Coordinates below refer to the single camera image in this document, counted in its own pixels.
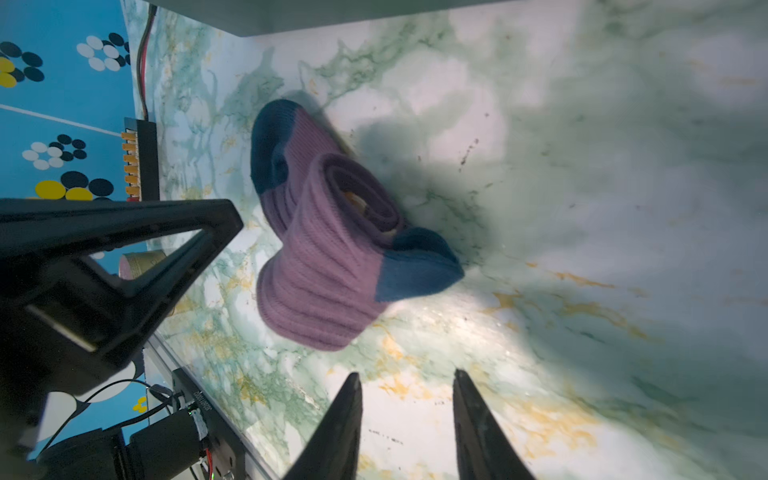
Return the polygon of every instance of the black dot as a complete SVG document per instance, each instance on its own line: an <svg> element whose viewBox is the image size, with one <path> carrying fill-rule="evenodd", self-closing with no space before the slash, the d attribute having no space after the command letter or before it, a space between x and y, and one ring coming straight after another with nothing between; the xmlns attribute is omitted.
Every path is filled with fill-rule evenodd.
<svg viewBox="0 0 768 480"><path fill-rule="evenodd" d="M31 51L25 51L22 53L22 60L30 67L42 67L43 59L32 53Z"/></svg>
<svg viewBox="0 0 768 480"><path fill-rule="evenodd" d="M125 40L123 40L123 38L120 35L114 32L109 34L109 41L111 41L113 44L117 45L118 47L122 47L123 44L125 43Z"/></svg>
<svg viewBox="0 0 768 480"><path fill-rule="evenodd" d="M106 197L114 192L112 182L104 178L95 178L88 184L88 189L97 197Z"/></svg>
<svg viewBox="0 0 768 480"><path fill-rule="evenodd" d="M10 41L0 43L0 51L13 58L22 56L22 50L15 43L11 43Z"/></svg>
<svg viewBox="0 0 768 480"><path fill-rule="evenodd" d="M61 184L66 188L86 188L88 186L88 177L78 171L73 170L61 175Z"/></svg>
<svg viewBox="0 0 768 480"><path fill-rule="evenodd" d="M43 72L39 71L35 67L27 67L24 69L24 75L27 76L32 81L43 81L45 80L45 75L43 75Z"/></svg>
<svg viewBox="0 0 768 480"><path fill-rule="evenodd" d="M24 72L16 68L14 71L11 72L11 76L16 79L17 82L24 81L26 78L24 76Z"/></svg>

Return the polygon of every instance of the sock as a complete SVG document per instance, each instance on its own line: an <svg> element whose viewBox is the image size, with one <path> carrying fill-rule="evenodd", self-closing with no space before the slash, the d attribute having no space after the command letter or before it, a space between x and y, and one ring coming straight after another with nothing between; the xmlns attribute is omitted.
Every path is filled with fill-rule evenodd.
<svg viewBox="0 0 768 480"><path fill-rule="evenodd" d="M407 227L370 172L324 154L310 164L283 248L259 273L257 302L281 336L339 350L391 302L440 292L463 276L442 237Z"/></svg>
<svg viewBox="0 0 768 480"><path fill-rule="evenodd" d="M331 136L299 104L275 100L253 124L250 178L266 221L281 239L290 225L312 160L340 154Z"/></svg>

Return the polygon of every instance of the ribbed fabric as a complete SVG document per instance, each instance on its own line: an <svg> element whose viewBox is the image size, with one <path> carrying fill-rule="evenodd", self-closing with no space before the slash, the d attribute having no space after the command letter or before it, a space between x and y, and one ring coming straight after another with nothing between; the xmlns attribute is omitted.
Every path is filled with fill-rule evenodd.
<svg viewBox="0 0 768 480"><path fill-rule="evenodd" d="M366 202L362 214L345 197L350 192ZM281 336L338 350L391 301L439 292L462 277L445 241L431 230L406 228L370 172L324 154L310 163L283 249L259 274L257 301L264 322ZM385 299L377 301L382 291Z"/></svg>
<svg viewBox="0 0 768 480"><path fill-rule="evenodd" d="M341 149L296 102L271 101L251 135L251 180L266 221L281 239L288 229L312 160Z"/></svg>

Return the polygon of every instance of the purple sock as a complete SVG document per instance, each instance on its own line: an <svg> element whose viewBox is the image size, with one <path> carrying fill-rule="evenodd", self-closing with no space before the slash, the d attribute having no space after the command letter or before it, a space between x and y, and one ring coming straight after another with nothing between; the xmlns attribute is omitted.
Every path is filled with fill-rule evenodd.
<svg viewBox="0 0 768 480"><path fill-rule="evenodd" d="M260 314L281 336L339 350L391 302L464 276L445 240L408 228L384 187L343 155L311 161L296 200L283 249L257 282Z"/></svg>
<svg viewBox="0 0 768 480"><path fill-rule="evenodd" d="M312 160L340 153L328 132L296 102L275 100L261 109L251 136L250 177L278 237L290 225Z"/></svg>

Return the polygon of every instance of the green marble pattern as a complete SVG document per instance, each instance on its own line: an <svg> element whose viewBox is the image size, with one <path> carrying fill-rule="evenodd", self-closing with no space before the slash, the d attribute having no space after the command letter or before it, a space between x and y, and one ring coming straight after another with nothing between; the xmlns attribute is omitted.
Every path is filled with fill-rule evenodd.
<svg viewBox="0 0 768 480"><path fill-rule="evenodd" d="M146 6L124 2L133 45ZM359 477L457 478L463 368L537 478L766 478L766 25L755 0L520 0L235 38L161 9L162 196L228 198L246 227L158 332L278 475L357 371ZM275 98L466 279L342 352L268 330L255 279L280 242L249 154Z"/></svg>

